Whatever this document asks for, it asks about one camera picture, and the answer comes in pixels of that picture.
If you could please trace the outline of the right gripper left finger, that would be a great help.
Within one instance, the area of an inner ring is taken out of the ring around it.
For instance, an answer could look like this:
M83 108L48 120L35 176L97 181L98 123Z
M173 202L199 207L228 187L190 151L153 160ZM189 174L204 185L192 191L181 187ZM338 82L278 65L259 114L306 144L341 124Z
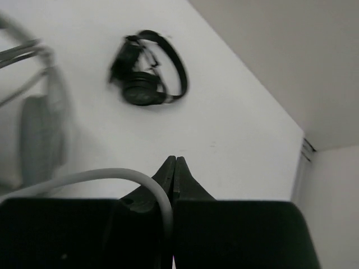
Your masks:
M2 268L171 268L155 197L12 198L1 204Z

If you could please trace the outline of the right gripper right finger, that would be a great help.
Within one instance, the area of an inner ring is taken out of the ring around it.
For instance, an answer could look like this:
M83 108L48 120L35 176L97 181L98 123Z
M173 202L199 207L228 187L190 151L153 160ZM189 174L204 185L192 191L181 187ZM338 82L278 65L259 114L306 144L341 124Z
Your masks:
M179 157L174 169L177 268L319 268L304 216L288 201L217 200Z

